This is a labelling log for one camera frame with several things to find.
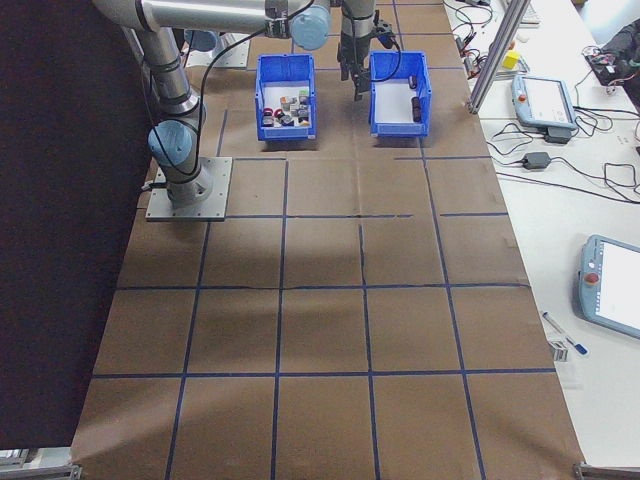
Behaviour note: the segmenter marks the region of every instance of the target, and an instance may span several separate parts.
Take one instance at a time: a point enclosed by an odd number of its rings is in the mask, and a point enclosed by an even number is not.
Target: touchscreen
[[[524,88],[534,120],[571,123],[560,82],[525,77]]]
[[[600,300],[596,314],[640,329],[640,295],[637,272],[640,252],[602,243]]]

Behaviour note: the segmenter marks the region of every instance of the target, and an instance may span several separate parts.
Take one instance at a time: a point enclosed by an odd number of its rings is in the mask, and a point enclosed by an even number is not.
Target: black curtain
[[[140,73],[88,0],[0,2],[0,449],[70,445],[148,166]]]

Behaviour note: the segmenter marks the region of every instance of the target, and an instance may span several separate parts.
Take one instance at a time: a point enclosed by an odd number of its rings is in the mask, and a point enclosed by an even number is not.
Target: blue bin
[[[403,51],[400,57],[400,66],[391,80],[408,79],[415,75],[418,79],[418,87],[413,91],[413,96],[420,99],[422,109],[421,122],[384,123],[376,121],[376,98],[380,95],[381,85],[384,83],[371,83],[371,108],[369,110],[369,123],[373,137],[426,137],[429,135],[429,117],[431,114],[431,82],[427,71],[427,57],[424,52]],[[388,77],[398,65],[397,52],[373,51],[369,59],[371,78],[379,79]]]
[[[263,127],[262,111],[265,107],[265,86],[269,83],[308,83],[308,127]],[[307,140],[316,138],[316,84],[313,56],[309,54],[260,55],[256,75],[256,125],[258,140]]]

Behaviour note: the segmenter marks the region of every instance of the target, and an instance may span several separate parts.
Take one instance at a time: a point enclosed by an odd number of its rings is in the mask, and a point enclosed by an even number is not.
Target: power adapter
[[[571,138],[571,130],[568,128],[548,127],[547,132],[544,134],[544,141],[547,143],[566,145]]]
[[[464,40],[460,37],[456,37],[456,47],[458,47],[458,53],[462,56],[464,50]]]
[[[522,157],[522,166],[527,170],[544,170],[551,163],[547,152],[530,152]]]

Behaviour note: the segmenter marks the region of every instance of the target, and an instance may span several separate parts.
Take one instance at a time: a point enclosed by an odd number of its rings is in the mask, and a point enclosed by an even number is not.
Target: white table
[[[589,71],[581,51],[593,45],[594,40],[569,0],[532,3],[542,23],[537,29],[519,30],[519,38],[527,41],[518,41],[516,49],[523,54],[532,74],[563,79],[572,90],[575,103],[573,86]],[[472,47],[486,50],[495,35],[503,8],[499,0],[492,4],[496,18],[482,29],[483,33],[478,33]],[[458,25],[460,21],[447,10],[452,25]],[[473,9],[465,9],[465,13],[472,19],[486,18],[484,12]],[[496,81],[480,110],[487,139],[508,121],[515,121],[510,86],[510,81]],[[622,88],[608,96],[593,75],[579,89],[582,106],[635,111]],[[638,141],[634,137],[637,121],[628,115],[610,116],[624,120],[616,121],[612,131],[596,133],[593,138],[581,134],[566,146],[535,140],[508,157],[495,155],[493,150],[492,154],[503,161],[514,161],[527,151],[545,151],[550,156],[563,156],[593,174],[602,174],[605,161],[632,163],[640,171],[640,155],[635,149]],[[496,170],[612,195],[560,163],[554,162],[547,170],[535,173],[498,165]],[[597,233],[640,245],[640,206],[504,177],[500,178],[500,185],[539,309],[551,312],[590,352],[581,357],[572,350],[569,363],[559,370],[586,461],[594,466],[640,466],[640,340],[581,320],[574,313],[573,292],[580,250],[589,235]]]

